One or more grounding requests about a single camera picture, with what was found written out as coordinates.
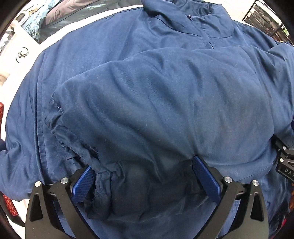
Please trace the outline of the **grey blue quilt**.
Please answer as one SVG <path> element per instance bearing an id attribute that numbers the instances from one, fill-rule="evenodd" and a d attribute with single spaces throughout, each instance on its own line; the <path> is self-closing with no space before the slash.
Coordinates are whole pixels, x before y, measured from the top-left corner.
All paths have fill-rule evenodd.
<path id="1" fill-rule="evenodd" d="M 36 10 L 21 25 L 38 43 L 63 27 L 103 13 L 108 10 L 139 6 L 135 0 L 101 0 L 101 1 L 32 1 Z"/>

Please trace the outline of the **white logo box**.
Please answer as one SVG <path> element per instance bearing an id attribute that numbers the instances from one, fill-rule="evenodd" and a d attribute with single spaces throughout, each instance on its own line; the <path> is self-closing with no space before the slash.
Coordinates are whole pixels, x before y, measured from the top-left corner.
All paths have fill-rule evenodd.
<path id="1" fill-rule="evenodd" d="M 1 38 L 1 85 L 12 73 L 20 70 L 23 61 L 39 50 L 37 43 L 13 20 Z"/>

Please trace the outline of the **red patterned fabric strip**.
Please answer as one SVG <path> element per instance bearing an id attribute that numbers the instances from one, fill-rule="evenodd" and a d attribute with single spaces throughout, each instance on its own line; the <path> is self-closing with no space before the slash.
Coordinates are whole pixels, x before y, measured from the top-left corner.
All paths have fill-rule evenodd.
<path id="1" fill-rule="evenodd" d="M 1 108 L 0 126 L 1 126 L 2 119 L 3 119 L 4 105 L 3 105 L 3 103 L 0 103 L 0 105 L 1 105 L 0 106 L 0 108 Z M 12 200 L 9 197 L 7 197 L 6 195 L 3 195 L 2 197 L 4 199 L 5 207 L 6 207 L 6 209 L 8 209 L 8 214 L 11 215 L 11 216 L 18 216 L 18 212 L 17 212 Z"/>

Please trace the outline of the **navy blue jacket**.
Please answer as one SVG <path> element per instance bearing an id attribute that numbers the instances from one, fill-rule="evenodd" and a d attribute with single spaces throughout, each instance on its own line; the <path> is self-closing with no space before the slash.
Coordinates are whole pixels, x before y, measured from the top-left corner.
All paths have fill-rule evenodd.
<path id="1" fill-rule="evenodd" d="M 143 1 L 66 34 L 23 79 L 6 118 L 1 191 L 30 196 L 89 165 L 79 205 L 100 238 L 193 238 L 215 208 L 191 161 L 258 180 L 273 236 L 291 187 L 293 47 L 203 1 Z"/>

